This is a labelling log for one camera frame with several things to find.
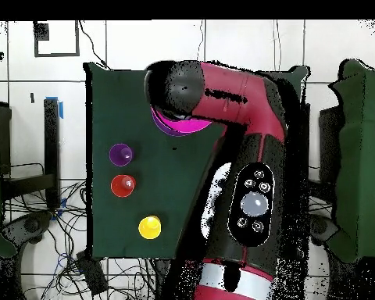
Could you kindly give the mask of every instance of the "purple cup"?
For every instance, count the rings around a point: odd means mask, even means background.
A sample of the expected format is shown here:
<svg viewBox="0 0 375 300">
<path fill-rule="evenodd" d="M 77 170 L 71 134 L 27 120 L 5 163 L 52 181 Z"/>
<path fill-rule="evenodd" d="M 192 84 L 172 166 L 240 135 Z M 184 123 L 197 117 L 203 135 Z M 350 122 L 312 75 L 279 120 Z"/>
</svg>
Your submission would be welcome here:
<svg viewBox="0 0 375 300">
<path fill-rule="evenodd" d="M 109 159 L 116 166 L 126 166 L 133 157 L 132 148 L 127 144 L 115 144 L 109 150 Z"/>
</svg>

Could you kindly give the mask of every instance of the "white stripe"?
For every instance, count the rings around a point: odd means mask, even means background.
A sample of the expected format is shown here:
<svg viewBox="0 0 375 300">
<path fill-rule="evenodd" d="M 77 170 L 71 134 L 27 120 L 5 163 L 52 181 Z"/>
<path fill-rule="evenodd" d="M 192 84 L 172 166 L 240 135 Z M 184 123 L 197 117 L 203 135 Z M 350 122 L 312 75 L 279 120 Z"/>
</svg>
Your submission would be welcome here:
<svg viewBox="0 0 375 300">
<path fill-rule="evenodd" d="M 225 291 L 223 285 L 223 273 L 225 266 L 213 263 L 205 263 L 202 271 L 200 285 L 217 288 Z M 271 281 L 264 277 L 241 270 L 241 279 L 233 292 L 237 295 L 244 295 L 255 300 L 270 300 Z"/>
</svg>

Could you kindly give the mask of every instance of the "control buttons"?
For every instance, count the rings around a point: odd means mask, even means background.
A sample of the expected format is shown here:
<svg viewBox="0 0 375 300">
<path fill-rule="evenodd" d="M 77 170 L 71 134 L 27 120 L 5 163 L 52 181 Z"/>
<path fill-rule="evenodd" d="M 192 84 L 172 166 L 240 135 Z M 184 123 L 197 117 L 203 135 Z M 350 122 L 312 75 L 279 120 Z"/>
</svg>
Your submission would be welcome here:
<svg viewBox="0 0 375 300">
<path fill-rule="evenodd" d="M 264 230 L 264 225 L 260 221 L 254 221 L 252 227 L 255 232 L 263 232 Z"/>
<path fill-rule="evenodd" d="M 244 219 L 243 217 L 241 217 L 241 218 L 239 219 L 239 221 L 237 222 L 237 225 L 238 225 L 239 227 L 246 227 L 246 226 L 247 226 L 247 220 Z"/>
<path fill-rule="evenodd" d="M 260 183 L 259 189 L 262 192 L 267 193 L 271 189 L 271 186 L 268 183 Z"/>
<path fill-rule="evenodd" d="M 263 178 L 264 177 L 264 173 L 261 170 L 256 170 L 254 172 L 254 177 L 257 178 L 257 179 Z"/>
<path fill-rule="evenodd" d="M 249 192 L 241 200 L 241 210 L 251 217 L 264 215 L 268 210 L 268 199 L 258 192 Z"/>
<path fill-rule="evenodd" d="M 253 188 L 254 185 L 255 185 L 254 180 L 246 180 L 246 181 L 245 181 L 245 186 L 246 186 L 247 188 Z"/>
</svg>

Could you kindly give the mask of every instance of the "red cup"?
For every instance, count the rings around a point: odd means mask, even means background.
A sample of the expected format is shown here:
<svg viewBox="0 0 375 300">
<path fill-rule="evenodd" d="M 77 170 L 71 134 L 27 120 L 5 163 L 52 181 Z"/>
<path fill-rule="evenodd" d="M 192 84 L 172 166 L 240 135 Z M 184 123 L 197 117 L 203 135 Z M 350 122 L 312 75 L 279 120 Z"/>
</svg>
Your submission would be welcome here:
<svg viewBox="0 0 375 300">
<path fill-rule="evenodd" d="M 111 191 L 120 198 L 126 198 L 136 186 L 136 180 L 130 175 L 117 175 L 111 181 Z"/>
</svg>

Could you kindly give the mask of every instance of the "yellow cup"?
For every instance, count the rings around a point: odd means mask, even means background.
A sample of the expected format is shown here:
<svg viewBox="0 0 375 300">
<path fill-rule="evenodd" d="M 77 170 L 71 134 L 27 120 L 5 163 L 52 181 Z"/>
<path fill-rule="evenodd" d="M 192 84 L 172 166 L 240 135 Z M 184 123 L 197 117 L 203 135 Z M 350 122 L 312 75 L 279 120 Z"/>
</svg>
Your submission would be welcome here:
<svg viewBox="0 0 375 300">
<path fill-rule="evenodd" d="M 154 239 L 161 233 L 161 222 L 157 216 L 147 216 L 139 223 L 139 233 L 145 239 Z"/>
</svg>

